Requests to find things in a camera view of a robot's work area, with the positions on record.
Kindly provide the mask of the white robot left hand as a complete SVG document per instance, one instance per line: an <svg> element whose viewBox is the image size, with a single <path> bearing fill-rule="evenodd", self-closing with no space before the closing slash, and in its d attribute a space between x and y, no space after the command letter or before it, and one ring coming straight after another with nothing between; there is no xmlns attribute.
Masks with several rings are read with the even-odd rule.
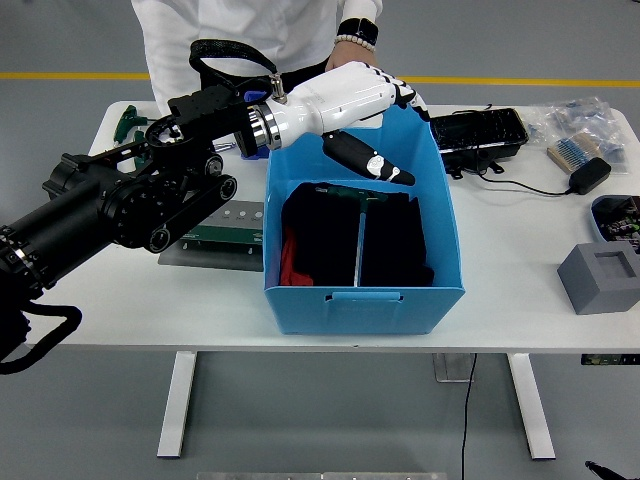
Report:
<svg viewBox="0 0 640 480"><path fill-rule="evenodd" d="M296 86L279 103L266 101L267 145L287 148L301 136L323 138L325 155L352 172L372 180L412 186L415 177L344 129L375 117L392 106L411 107L427 122L427 105L406 82L377 67L352 61Z"/></svg>

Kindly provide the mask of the person's left hand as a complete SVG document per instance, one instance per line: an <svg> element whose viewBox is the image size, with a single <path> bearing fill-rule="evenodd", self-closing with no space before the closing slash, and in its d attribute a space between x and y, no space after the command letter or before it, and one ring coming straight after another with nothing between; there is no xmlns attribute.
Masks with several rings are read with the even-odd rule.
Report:
<svg viewBox="0 0 640 480"><path fill-rule="evenodd" d="M350 62L363 62L372 66L378 65L373 50L354 42L340 41L334 45L328 57L325 70L330 71Z"/></svg>

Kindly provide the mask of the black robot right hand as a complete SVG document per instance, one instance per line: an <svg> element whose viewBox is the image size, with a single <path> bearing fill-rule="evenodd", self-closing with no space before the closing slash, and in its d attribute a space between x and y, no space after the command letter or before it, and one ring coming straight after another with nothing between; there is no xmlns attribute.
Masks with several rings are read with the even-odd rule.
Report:
<svg viewBox="0 0 640 480"><path fill-rule="evenodd" d="M594 461L586 461L585 467L594 475L602 480L626 480L621 474L611 470L608 467L602 466Z"/></svg>

